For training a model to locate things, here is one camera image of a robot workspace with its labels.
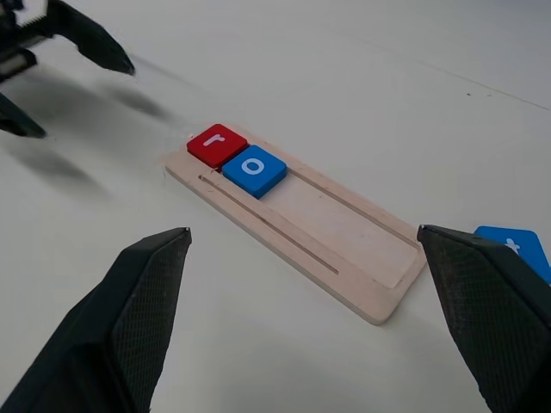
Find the white table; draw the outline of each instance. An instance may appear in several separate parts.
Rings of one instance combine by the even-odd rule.
[[[548,2],[74,4],[139,76],[59,40],[3,85],[50,136],[0,137],[0,400],[120,250],[189,226],[153,411],[488,411],[428,271],[374,327],[159,157],[202,122],[237,123],[413,225],[530,228],[549,248]]]

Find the wooden board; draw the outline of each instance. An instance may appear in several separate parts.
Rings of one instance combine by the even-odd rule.
[[[288,176],[257,200],[191,156],[166,158],[171,175],[372,324],[384,323],[426,264],[416,229],[261,139]]]

